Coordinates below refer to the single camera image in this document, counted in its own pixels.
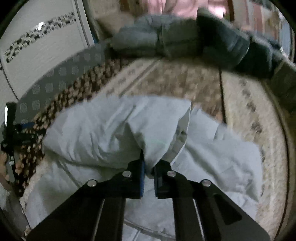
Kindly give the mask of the person's left hand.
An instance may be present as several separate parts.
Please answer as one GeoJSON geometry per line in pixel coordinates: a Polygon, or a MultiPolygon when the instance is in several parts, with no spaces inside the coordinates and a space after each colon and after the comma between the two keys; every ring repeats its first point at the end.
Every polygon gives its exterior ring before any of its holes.
{"type": "Polygon", "coordinates": [[[0,154],[0,174],[1,178],[4,178],[4,180],[9,181],[9,174],[6,168],[6,163],[8,161],[7,154],[4,152],[1,152],[0,154]]]}

